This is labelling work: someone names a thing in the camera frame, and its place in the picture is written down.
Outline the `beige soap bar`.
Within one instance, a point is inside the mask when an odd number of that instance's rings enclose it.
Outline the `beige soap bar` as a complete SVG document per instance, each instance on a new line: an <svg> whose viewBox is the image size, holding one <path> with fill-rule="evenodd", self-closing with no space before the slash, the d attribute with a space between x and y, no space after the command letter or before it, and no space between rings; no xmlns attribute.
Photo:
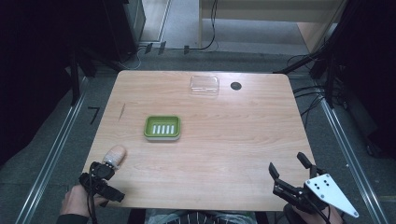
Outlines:
<svg viewBox="0 0 396 224"><path fill-rule="evenodd" d="M118 170L126 154L127 150L123 146L116 145L103 157L103 163Z"/></svg>

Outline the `person's left hand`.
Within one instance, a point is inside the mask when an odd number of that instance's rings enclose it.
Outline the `person's left hand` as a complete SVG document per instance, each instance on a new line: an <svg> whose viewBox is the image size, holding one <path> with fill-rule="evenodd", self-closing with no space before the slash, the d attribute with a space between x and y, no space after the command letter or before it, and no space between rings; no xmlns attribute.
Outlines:
<svg viewBox="0 0 396 224"><path fill-rule="evenodd" d="M91 202L87 191L81 185L75 185L64 195L60 214L89 217L95 206L105 202L101 196L94 196Z"/></svg>

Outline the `green soap dish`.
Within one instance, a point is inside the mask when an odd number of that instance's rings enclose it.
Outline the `green soap dish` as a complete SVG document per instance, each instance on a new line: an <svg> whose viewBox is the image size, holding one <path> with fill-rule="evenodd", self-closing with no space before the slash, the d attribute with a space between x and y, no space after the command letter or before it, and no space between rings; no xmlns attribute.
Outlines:
<svg viewBox="0 0 396 224"><path fill-rule="evenodd" d="M181 133L178 116L149 116L146 118L144 135L149 141L176 141Z"/></svg>

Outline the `person's striped clothing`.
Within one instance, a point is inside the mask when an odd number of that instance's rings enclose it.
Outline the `person's striped clothing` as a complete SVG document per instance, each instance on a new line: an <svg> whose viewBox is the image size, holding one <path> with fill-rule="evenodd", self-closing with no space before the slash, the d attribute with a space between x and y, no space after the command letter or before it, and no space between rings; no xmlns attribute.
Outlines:
<svg viewBox="0 0 396 224"><path fill-rule="evenodd" d="M258 224L252 213L149 209L144 224Z"/></svg>

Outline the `metal floor rail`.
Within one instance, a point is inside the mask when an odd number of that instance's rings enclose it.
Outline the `metal floor rail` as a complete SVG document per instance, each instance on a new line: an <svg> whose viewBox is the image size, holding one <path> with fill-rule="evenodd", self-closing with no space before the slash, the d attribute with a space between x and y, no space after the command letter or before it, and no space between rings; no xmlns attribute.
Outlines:
<svg viewBox="0 0 396 224"><path fill-rule="evenodd" d="M335 110L331 109L326 102L321 102L320 104L374 224L390 224L367 175L362 169L361 163L358 161L354 152L354 147L350 144Z"/></svg>
<svg viewBox="0 0 396 224"><path fill-rule="evenodd" d="M17 220L15 221L15 224L30 224L33 215L35 214L35 210L39 202L41 201L43 193L45 192L45 189L50 181L53 170L63 152L64 144L66 143L66 140L78 117L78 113L85 100L89 84L90 80L87 77L84 77L81 80L81 83L79 85L80 96L77 98L75 104L72 105L68 110L67 116L61 126L61 129L57 133L57 136L52 144L49 154L45 159L40 169L40 172L38 173L38 176L35 179L35 182L27 195L27 198L17 217Z"/></svg>

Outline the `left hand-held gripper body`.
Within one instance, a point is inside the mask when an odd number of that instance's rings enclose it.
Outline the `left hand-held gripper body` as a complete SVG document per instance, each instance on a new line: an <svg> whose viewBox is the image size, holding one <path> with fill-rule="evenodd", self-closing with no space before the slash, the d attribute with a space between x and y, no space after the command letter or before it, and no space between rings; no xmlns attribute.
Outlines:
<svg viewBox="0 0 396 224"><path fill-rule="evenodd" d="M78 180L83 188L88 192L99 194L112 202L121 203L125 194L107 184L107 180L109 180L114 174L115 172L113 170L110 170L109 172L92 171L90 174L83 173Z"/></svg>

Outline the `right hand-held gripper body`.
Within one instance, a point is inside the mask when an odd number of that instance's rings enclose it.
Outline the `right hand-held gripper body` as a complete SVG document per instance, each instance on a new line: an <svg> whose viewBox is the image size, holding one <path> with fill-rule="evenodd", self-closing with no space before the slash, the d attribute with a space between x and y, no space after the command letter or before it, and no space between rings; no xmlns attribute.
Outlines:
<svg viewBox="0 0 396 224"><path fill-rule="evenodd" d="M306 213L319 213L332 205L354 218L360 216L329 174L307 179L299 188L281 180L278 174L272 175L272 178L275 181L273 193Z"/></svg>

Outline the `black cabinet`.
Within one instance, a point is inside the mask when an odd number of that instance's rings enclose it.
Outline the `black cabinet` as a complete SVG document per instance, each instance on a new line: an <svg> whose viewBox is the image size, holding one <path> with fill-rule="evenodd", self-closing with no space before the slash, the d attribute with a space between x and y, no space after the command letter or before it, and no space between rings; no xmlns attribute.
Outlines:
<svg viewBox="0 0 396 224"><path fill-rule="evenodd" d="M115 59L123 61L128 54L136 54L146 15L142 0L103 0L112 39Z"/></svg>

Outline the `person's dark sleeve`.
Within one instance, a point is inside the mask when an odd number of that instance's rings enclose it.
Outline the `person's dark sleeve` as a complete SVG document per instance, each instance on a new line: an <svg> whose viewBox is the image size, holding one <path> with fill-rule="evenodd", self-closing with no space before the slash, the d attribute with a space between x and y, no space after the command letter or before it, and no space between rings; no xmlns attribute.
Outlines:
<svg viewBox="0 0 396 224"><path fill-rule="evenodd" d="M58 216L56 224L87 224L88 220L87 217L81 215L65 214Z"/></svg>

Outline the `clear plastic box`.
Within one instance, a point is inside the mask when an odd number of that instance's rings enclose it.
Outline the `clear plastic box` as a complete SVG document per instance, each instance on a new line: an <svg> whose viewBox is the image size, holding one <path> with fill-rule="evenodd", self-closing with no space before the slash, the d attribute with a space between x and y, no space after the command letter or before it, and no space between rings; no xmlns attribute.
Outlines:
<svg viewBox="0 0 396 224"><path fill-rule="evenodd" d="M192 76L190 90L192 94L217 95L219 79L217 77Z"/></svg>

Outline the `light wooden furniture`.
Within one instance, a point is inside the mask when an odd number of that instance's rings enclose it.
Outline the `light wooden furniture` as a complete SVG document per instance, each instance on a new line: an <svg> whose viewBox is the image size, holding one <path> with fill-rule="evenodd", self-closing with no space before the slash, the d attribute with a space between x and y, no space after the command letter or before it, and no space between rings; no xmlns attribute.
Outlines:
<svg viewBox="0 0 396 224"><path fill-rule="evenodd" d="M314 52L338 22L346 4L347 0L218 0L217 17L296 22L308 51Z"/></svg>

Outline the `person's right hand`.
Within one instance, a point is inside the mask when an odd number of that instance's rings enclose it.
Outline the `person's right hand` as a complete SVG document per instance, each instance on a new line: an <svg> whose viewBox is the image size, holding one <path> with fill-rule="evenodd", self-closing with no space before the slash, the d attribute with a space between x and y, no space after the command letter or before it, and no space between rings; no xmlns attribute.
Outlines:
<svg viewBox="0 0 396 224"><path fill-rule="evenodd" d="M296 206L292 207L293 211L298 214L307 224L326 224L326 221L319 214L309 214L299 210ZM330 218L331 224L343 224L344 220L341 218L337 210L333 206L329 206L322 210L322 213Z"/></svg>

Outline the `black metal stand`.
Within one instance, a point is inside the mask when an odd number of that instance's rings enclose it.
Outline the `black metal stand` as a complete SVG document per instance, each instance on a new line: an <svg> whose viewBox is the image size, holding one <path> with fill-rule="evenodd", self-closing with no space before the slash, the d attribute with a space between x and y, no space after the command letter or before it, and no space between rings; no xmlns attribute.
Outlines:
<svg viewBox="0 0 396 224"><path fill-rule="evenodd" d="M96 68L89 55L83 49L77 48L76 46L69 47L69 62L72 89L71 105L75 105L80 96L78 69L81 68L86 77L93 77L96 73Z"/></svg>

